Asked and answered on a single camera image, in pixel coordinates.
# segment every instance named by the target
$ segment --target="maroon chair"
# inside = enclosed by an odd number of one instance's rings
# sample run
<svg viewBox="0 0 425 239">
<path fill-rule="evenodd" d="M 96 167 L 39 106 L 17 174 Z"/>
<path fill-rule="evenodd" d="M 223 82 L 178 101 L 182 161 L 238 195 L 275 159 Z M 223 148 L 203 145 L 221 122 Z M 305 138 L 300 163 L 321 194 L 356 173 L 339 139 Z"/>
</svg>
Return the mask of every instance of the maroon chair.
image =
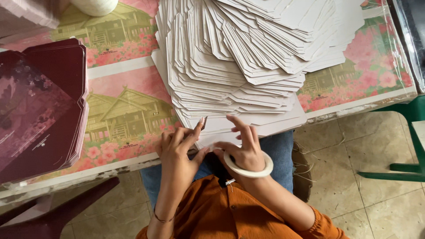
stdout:
<svg viewBox="0 0 425 239">
<path fill-rule="evenodd" d="M 0 239 L 59 239 L 62 229 L 69 221 L 118 184 L 117 177 L 108 179 L 39 217 L 0 227 Z M 0 226 L 36 205 L 36 200 L 0 215 Z"/>
</svg>

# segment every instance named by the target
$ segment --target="white bangle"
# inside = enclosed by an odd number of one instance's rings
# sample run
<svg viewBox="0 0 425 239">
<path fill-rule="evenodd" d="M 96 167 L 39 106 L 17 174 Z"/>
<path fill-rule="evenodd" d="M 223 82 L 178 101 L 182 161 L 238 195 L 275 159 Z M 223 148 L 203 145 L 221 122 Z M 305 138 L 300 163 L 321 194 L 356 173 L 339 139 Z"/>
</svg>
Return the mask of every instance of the white bangle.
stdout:
<svg viewBox="0 0 425 239">
<path fill-rule="evenodd" d="M 264 161 L 266 163 L 266 166 L 264 167 L 264 169 L 262 171 L 259 171 L 259 172 L 249 171 L 249 170 L 245 170 L 245 169 L 238 167 L 230 159 L 230 155 L 226 151 L 224 152 L 224 161 L 226 162 L 227 166 L 229 166 L 229 168 L 231 168 L 237 174 L 240 174 L 240 175 L 245 176 L 247 178 L 264 178 L 264 177 L 270 175 L 271 172 L 273 171 L 273 160 L 272 160 L 272 158 L 270 158 L 270 156 L 268 154 L 266 154 L 266 152 L 264 152 L 264 151 L 262 151 L 262 152 L 263 152 L 263 158 L 264 158 Z"/>
</svg>

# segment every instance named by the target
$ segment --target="stack of paper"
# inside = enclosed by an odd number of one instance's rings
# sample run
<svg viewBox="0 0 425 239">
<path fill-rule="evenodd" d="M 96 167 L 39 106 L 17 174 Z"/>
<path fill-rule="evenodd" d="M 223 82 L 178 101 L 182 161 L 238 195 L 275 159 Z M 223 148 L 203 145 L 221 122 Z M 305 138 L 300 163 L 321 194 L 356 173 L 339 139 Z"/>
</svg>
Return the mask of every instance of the stack of paper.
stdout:
<svg viewBox="0 0 425 239">
<path fill-rule="evenodd" d="M 0 43 L 55 29 L 59 5 L 58 0 L 0 0 Z"/>
<path fill-rule="evenodd" d="M 78 39 L 0 53 L 0 183 L 73 165 L 87 124 Z"/>
<path fill-rule="evenodd" d="M 226 114 L 260 136 L 304 124 L 295 92 L 306 72 L 345 62 L 362 2 L 160 0 L 153 59 L 184 126 L 208 116 L 198 147 L 233 138 Z"/>
</svg>

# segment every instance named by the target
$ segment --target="woman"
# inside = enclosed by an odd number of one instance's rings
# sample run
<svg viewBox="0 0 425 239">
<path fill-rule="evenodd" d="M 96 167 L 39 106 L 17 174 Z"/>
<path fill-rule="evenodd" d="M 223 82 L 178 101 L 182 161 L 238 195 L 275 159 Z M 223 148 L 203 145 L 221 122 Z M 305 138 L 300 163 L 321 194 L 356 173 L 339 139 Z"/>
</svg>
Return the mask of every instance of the woman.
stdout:
<svg viewBox="0 0 425 239">
<path fill-rule="evenodd" d="M 255 127 L 234 116 L 233 132 L 240 132 L 242 148 L 217 142 L 214 147 L 229 152 L 235 163 L 249 171 L 261 171 L 261 150 L 274 163 L 271 175 L 251 179 L 236 174 L 214 154 L 236 182 L 220 186 L 209 165 L 203 163 L 209 148 L 189 160 L 187 152 L 196 142 L 204 119 L 195 129 L 179 128 L 162 135 L 157 147 L 161 165 L 141 170 L 154 216 L 138 239 L 347 239 L 331 220 L 292 194 L 292 131 L 258 139 Z"/>
</svg>

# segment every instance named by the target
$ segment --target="bracelet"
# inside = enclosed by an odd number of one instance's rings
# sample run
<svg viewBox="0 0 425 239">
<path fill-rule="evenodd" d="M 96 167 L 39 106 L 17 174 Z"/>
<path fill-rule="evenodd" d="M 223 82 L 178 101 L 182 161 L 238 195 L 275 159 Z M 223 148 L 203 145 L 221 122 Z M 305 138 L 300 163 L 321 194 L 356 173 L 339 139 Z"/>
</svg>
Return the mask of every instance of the bracelet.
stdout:
<svg viewBox="0 0 425 239">
<path fill-rule="evenodd" d="M 229 166 L 229 168 L 231 168 L 237 174 L 240 174 L 240 175 L 248 177 L 248 178 L 264 178 L 264 177 L 270 175 L 271 172 L 273 171 L 273 160 L 272 160 L 272 158 L 270 158 L 270 156 L 268 154 L 266 154 L 266 152 L 264 152 L 264 151 L 262 151 L 262 152 L 263 152 L 263 157 L 264 157 L 264 161 L 266 163 L 266 166 L 264 167 L 264 169 L 262 171 L 259 171 L 259 172 L 249 171 L 249 170 L 245 170 L 245 169 L 238 167 L 230 159 L 230 155 L 226 151 L 224 152 L 224 161 L 226 162 L 227 166 Z"/>
<path fill-rule="evenodd" d="M 174 214 L 174 216 L 173 216 L 173 218 L 171 218 L 169 221 L 162 221 L 161 219 L 159 219 L 158 218 L 158 216 L 156 215 L 156 213 L 155 213 L 155 208 L 156 208 L 156 205 L 155 205 L 155 207 L 153 207 L 153 214 L 155 215 L 155 218 L 158 220 L 158 221 L 160 221 L 160 222 L 162 222 L 162 223 L 167 223 L 167 222 L 171 222 L 175 217 L 176 217 L 176 214 Z"/>
</svg>

